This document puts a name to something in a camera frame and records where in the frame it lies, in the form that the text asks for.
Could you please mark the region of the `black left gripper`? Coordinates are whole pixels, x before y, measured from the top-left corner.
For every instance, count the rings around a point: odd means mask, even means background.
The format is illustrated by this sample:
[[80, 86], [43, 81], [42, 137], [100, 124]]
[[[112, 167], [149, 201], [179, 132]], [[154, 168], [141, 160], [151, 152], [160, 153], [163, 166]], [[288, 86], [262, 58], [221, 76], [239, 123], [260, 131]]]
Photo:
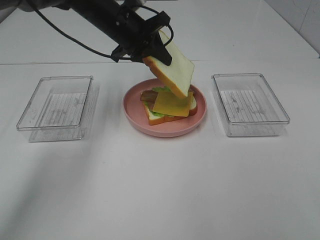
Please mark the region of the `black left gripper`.
[[129, 56], [132, 62], [142, 63], [143, 58], [152, 56], [166, 66], [172, 63], [172, 57], [166, 49], [170, 41], [163, 42], [160, 29], [170, 27], [171, 18], [164, 12], [144, 20], [133, 11], [127, 11], [125, 23], [119, 22], [120, 33], [116, 37], [118, 46], [112, 51], [111, 59], [115, 62]]

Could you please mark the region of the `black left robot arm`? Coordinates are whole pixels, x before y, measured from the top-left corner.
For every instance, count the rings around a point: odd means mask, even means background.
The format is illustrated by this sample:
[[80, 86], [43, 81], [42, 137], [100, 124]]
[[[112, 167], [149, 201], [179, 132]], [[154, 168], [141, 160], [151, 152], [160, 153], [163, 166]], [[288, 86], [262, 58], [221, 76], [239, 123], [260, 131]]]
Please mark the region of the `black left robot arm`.
[[[163, 42], [159, 30], [163, 27], [169, 28], [171, 19], [164, 11], [158, 12], [150, 7], [147, 8], [144, 3], [143, 0], [126, 0], [123, 4], [118, 4], [115, 0], [5, 0], [1, 6], [17, 7], [25, 12], [35, 11], [66, 38], [115, 62], [129, 60], [141, 63], [143, 58], [152, 56], [169, 66], [172, 57], [166, 46], [170, 41]], [[111, 54], [104, 54], [84, 45], [60, 30], [40, 12], [41, 9], [48, 7], [74, 10], [109, 36], [118, 46]], [[155, 15], [149, 19], [143, 19], [136, 12], [139, 8], [147, 8]]]

